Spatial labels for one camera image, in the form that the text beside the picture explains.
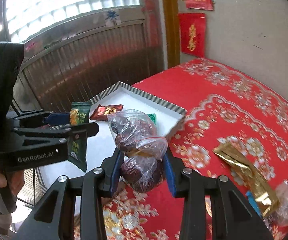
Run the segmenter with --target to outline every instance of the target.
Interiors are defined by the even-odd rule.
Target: blue gripper pad
[[[251,191],[246,192],[245,194],[248,197],[249,203],[251,204],[251,206],[254,208],[254,210],[256,211],[256,213],[262,217],[261,211],[259,209],[259,206],[257,205],[257,202],[255,201],[253,194]]]
[[[164,173],[167,180],[168,190],[171,192],[172,196],[175,197],[176,188],[175,188],[175,173],[172,169],[170,160],[167,154],[163,157],[163,166],[164,166]]]
[[[53,113],[44,118],[44,123],[50,126],[69,124],[70,113]]]
[[[112,176],[111,176],[111,187],[109,191],[112,194],[112,196],[117,191],[118,183],[120,180],[120,167],[123,161],[124,161],[124,154],[119,154],[115,162],[115,165],[112,171]]]

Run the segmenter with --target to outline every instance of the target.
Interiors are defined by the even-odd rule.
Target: white tray
[[[158,135],[167,139],[171,138],[180,128],[187,112],[177,105],[122,82],[114,84],[90,101],[93,103],[90,114],[94,112],[98,104],[102,106],[122,104],[124,105],[124,110],[133,108],[145,114],[156,114]],[[87,140],[87,172],[99,167],[105,158],[112,156],[115,150],[115,143],[108,127],[108,122],[96,122],[100,130],[96,136]],[[38,173],[40,182],[46,188],[49,188],[61,175],[75,178],[85,174],[69,161],[40,167]]]

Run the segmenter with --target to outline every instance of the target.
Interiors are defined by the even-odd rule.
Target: green snack packet
[[[71,104],[70,124],[77,125],[89,122],[90,110],[90,102],[73,102]],[[73,141],[69,143],[68,147],[68,160],[84,172],[87,170],[86,146],[86,135],[83,138],[77,135],[73,138]]]
[[[148,114],[148,117],[153,121],[153,123],[156,125],[156,114]]]

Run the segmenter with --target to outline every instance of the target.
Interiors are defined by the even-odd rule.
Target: striped tray border
[[[100,92],[99,94],[97,94],[96,96],[94,96],[93,98],[91,98],[90,100],[88,100],[88,102],[90,102],[92,105],[96,104],[98,101],[100,101],[101,99],[103,99],[104,97],[106,97],[107,95],[109,95],[110,93],[114,92],[115,90],[117,90],[119,87],[125,88],[126,90],[129,90],[132,93],[135,93],[141,97],[147,98],[148,100],[166,107],[176,113],[179,113],[181,115],[185,115],[187,113],[186,109],[177,106],[175,104],[170,103],[169,101],[163,100],[161,98],[158,98],[156,96],[153,96],[152,94],[149,94],[147,92],[144,92],[143,90],[137,89],[135,87],[132,87],[128,84],[125,84],[123,82],[117,82],[114,85],[110,86],[109,88],[105,89],[104,91]]]

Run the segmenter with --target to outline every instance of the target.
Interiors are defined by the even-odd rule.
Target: clear plastic bag
[[[108,125],[116,147],[128,152],[136,147],[135,141],[157,136],[157,129],[147,114],[129,109],[108,115]]]
[[[123,162],[121,175],[132,189],[146,193],[163,182],[163,163],[154,157],[135,155]]]
[[[272,214],[273,220],[278,226],[288,226],[288,185],[281,183],[275,189],[276,195],[280,201],[280,206]]]
[[[157,129],[147,114],[124,110],[108,115],[108,125],[116,147],[129,158],[121,166],[121,176],[135,191],[145,193],[164,179],[161,158],[167,140],[157,136]]]

